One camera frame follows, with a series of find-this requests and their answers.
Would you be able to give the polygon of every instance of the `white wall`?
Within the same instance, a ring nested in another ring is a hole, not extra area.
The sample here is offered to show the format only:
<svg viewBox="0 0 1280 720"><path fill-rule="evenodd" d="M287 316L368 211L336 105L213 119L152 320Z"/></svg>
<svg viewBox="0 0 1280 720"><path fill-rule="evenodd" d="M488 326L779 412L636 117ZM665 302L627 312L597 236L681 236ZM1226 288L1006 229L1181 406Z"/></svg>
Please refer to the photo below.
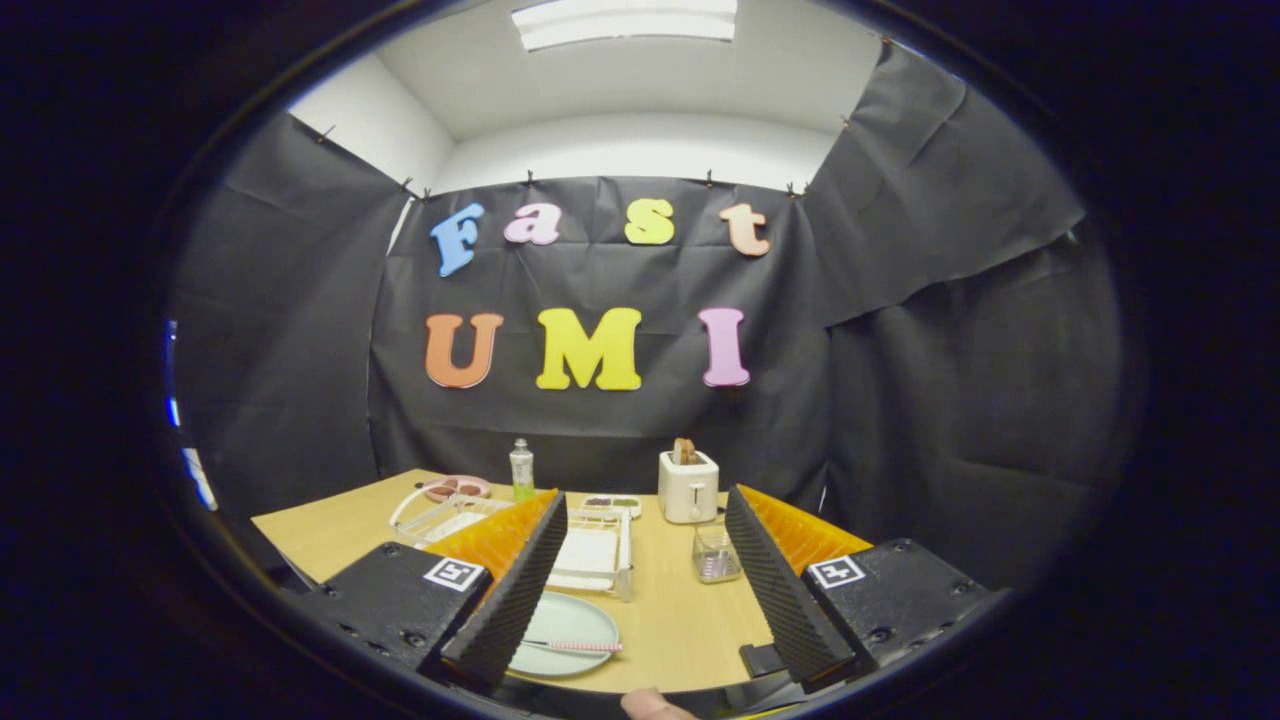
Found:
<svg viewBox="0 0 1280 720"><path fill-rule="evenodd" d="M453 150L449 133L372 53L312 88L289 113L321 133L333 127L329 140L397 182L413 178L410 188L417 193L433 187Z"/></svg>
<svg viewBox="0 0 1280 720"><path fill-rule="evenodd" d="M727 115L627 114L552 120L458 143L434 193L580 176L712 177L799 192L835 135Z"/></svg>

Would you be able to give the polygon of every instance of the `pink plate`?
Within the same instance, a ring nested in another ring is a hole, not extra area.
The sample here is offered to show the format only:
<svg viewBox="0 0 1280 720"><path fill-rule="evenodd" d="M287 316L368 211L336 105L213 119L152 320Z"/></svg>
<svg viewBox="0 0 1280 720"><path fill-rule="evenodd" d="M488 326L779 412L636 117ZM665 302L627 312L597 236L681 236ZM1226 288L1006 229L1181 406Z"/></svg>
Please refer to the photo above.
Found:
<svg viewBox="0 0 1280 720"><path fill-rule="evenodd" d="M444 502L454 492L468 497L489 497L492 488L488 482L472 475L447 475L426 483L426 492L422 495L436 502Z"/></svg>

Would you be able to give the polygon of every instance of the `letter m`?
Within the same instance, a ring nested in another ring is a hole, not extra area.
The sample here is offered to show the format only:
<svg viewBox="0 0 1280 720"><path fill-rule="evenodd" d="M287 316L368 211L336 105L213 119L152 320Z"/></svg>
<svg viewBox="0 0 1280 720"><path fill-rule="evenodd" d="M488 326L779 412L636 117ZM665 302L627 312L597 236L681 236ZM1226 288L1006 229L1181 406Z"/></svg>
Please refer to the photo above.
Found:
<svg viewBox="0 0 1280 720"><path fill-rule="evenodd" d="M595 384L600 389L636 389L635 340L640 311L632 307L613 307L600 318L595 334L586 337L577 314L567 307L543 310L538 322L547 328L547 355L538 387L564 389L568 375L564 364L573 373L577 387L591 382L595 369L603 365Z"/></svg>

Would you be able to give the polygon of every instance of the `glass cup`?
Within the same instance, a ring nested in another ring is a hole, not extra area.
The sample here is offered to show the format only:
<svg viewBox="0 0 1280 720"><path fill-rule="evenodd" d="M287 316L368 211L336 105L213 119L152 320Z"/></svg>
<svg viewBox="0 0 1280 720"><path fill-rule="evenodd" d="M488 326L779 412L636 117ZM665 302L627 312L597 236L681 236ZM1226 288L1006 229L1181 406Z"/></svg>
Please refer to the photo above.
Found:
<svg viewBox="0 0 1280 720"><path fill-rule="evenodd" d="M737 578L742 566L723 523L694 527L694 573L701 583L723 583Z"/></svg>

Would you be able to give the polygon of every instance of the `dish rack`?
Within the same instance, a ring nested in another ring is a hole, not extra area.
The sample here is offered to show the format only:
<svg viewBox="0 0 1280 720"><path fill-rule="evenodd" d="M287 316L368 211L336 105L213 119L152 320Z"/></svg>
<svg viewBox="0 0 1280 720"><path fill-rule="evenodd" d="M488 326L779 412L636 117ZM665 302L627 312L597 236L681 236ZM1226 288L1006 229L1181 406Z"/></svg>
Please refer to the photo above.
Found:
<svg viewBox="0 0 1280 720"><path fill-rule="evenodd" d="M426 512L399 521L410 502L425 489L411 492L389 520L393 539L417 550L515 505L454 493ZM568 533L547 585L600 592L631 602L631 512L626 509L570 510Z"/></svg>

